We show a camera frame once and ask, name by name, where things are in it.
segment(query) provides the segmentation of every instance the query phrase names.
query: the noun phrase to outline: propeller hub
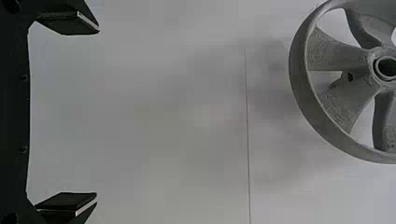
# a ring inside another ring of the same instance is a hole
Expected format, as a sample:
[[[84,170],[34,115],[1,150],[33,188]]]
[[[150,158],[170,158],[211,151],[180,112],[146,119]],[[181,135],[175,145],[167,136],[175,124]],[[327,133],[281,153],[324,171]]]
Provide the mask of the propeller hub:
[[[383,56],[374,61],[375,74],[384,81],[396,79],[396,58]]]

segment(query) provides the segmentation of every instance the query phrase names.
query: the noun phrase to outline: bolt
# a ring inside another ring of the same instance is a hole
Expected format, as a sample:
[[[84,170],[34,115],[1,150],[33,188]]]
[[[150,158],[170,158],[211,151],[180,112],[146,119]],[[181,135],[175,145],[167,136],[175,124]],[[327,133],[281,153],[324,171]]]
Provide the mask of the bolt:
[[[6,10],[11,14],[16,14],[21,11],[21,0],[2,0]]]
[[[19,151],[21,154],[25,154],[25,153],[27,152],[28,149],[29,149],[28,146],[23,146],[23,147],[20,147],[20,148],[18,149],[18,151]]]
[[[23,74],[20,76],[20,81],[22,82],[27,82],[29,80],[29,76],[26,74]]]

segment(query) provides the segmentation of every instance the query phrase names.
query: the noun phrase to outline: black metal frame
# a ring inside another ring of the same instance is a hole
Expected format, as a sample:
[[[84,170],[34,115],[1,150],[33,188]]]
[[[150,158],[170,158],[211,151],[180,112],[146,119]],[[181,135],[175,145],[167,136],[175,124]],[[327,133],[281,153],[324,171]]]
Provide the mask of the black metal frame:
[[[30,203],[26,194],[30,153],[27,35],[35,21],[62,35],[99,32],[98,22],[84,0],[1,0],[0,224],[50,223]],[[84,223],[95,206],[62,223]]]

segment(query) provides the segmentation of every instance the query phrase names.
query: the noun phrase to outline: white surface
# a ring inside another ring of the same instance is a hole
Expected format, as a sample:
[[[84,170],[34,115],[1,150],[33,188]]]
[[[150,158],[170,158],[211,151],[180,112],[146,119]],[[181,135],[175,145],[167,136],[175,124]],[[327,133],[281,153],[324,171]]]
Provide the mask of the white surface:
[[[92,0],[97,36],[35,24],[31,200],[97,191],[95,224],[248,224],[249,140],[251,223],[393,223],[396,167],[331,147],[290,90],[290,42],[321,2]],[[344,22],[320,25],[356,44]]]
[[[89,223],[248,223],[244,51],[213,2],[169,4],[92,6],[97,36],[32,27],[34,203],[96,191]]]

